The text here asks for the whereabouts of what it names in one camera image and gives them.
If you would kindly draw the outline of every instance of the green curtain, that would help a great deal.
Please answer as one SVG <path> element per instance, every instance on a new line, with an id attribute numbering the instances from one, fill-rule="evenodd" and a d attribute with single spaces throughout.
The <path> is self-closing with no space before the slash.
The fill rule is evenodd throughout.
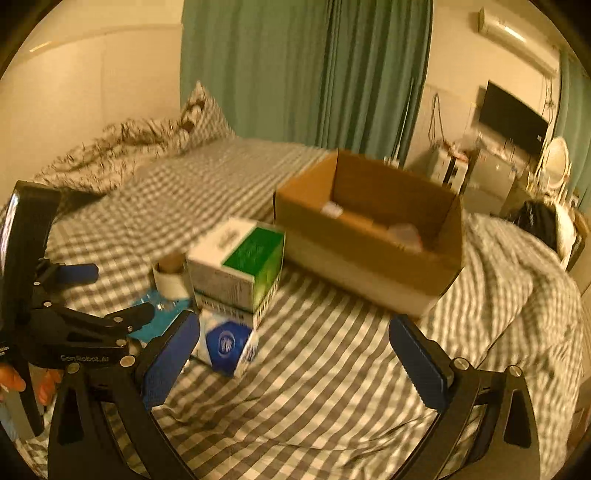
<path id="1" fill-rule="evenodd" d="M 591 207 L 591 80 L 566 52 L 560 56 L 560 73 L 560 106 L 554 136 L 563 137 L 569 148 L 569 191 L 579 191 L 579 206 L 584 211 Z"/>
<path id="2" fill-rule="evenodd" d="M 181 100 L 201 80 L 236 133 L 404 162 L 433 0 L 186 0 Z"/>

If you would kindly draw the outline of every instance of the white air conditioner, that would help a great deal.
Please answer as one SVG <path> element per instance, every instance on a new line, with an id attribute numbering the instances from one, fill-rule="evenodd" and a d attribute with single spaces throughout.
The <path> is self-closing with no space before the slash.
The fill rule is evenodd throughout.
<path id="1" fill-rule="evenodd" d="M 559 63 L 550 46 L 545 47 L 527 38 L 484 8 L 479 13 L 478 31 L 531 63 L 545 76 L 554 78 L 558 75 Z"/>

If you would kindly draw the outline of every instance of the brown cardboard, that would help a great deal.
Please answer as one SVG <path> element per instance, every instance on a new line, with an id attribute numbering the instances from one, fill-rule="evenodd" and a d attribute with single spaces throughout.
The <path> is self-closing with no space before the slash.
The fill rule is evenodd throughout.
<path id="1" fill-rule="evenodd" d="M 343 209 L 336 218 L 322 211 L 329 201 Z M 361 155 L 331 153 L 281 186 L 275 219 L 287 258 L 405 313 L 425 313 L 462 269 L 459 197 Z M 399 223 L 417 228 L 423 252 L 391 239 L 388 226 Z"/>

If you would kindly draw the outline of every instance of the gingham blanket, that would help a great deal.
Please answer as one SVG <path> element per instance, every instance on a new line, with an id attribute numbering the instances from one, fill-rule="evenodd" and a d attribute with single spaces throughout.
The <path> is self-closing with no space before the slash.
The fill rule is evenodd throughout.
<path id="1" fill-rule="evenodd" d="M 276 186 L 323 154 L 230 138 L 150 165 L 54 225 L 53 261 L 100 269 L 96 284 L 67 290 L 64 301 L 100 315 L 129 306 L 150 287 L 154 261 L 229 215 L 271 220 Z M 553 252 L 502 220 L 468 216 L 465 244 L 465 268 L 420 327 L 451 357 L 499 371 L 521 366 L 548 479 L 564 461 L 580 377 L 577 288 Z M 390 318 L 286 263 L 244 377 L 192 359 L 154 415 L 198 478 L 387 479 L 435 416 L 392 352 Z M 111 420 L 129 464 L 144 471 L 121 421 Z M 476 417 L 446 472 L 475 427 Z M 46 473 L 47 435 L 25 447 Z"/>

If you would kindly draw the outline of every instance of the wall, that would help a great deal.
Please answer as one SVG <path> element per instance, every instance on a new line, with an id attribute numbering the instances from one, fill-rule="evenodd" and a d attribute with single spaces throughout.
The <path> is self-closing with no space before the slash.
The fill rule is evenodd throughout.
<path id="1" fill-rule="evenodd" d="M 0 80 L 0 204 L 14 183 L 126 118 L 180 112 L 183 0 L 63 0 Z"/>
<path id="2" fill-rule="evenodd" d="M 519 32 L 546 44 L 553 52 L 556 66 L 559 65 L 558 50 L 554 49 L 556 35 L 553 27 L 528 0 L 514 0 L 521 12 L 533 10 L 528 19 L 536 25 L 513 13 L 505 6 L 492 0 L 438 0 L 433 14 L 433 33 L 427 69 L 426 85 L 411 140 L 407 168 L 416 169 L 423 155 L 430 148 L 428 129 L 431 106 L 435 93 L 440 95 L 441 114 L 447 140 L 461 139 L 472 128 L 481 129 L 474 122 L 479 97 L 489 80 L 500 85 L 538 113 L 542 113 L 546 86 L 544 76 L 535 67 L 503 46 L 478 33 L 478 11 L 484 7 L 490 13 L 503 18 Z M 558 102 L 560 79 L 552 80 L 554 103 Z M 543 115 L 550 119 L 550 110 Z M 553 122 L 548 135 L 553 131 Z M 484 127 L 483 133 L 489 140 L 500 141 Z M 516 151 L 516 160 L 527 161 L 527 155 Z"/>

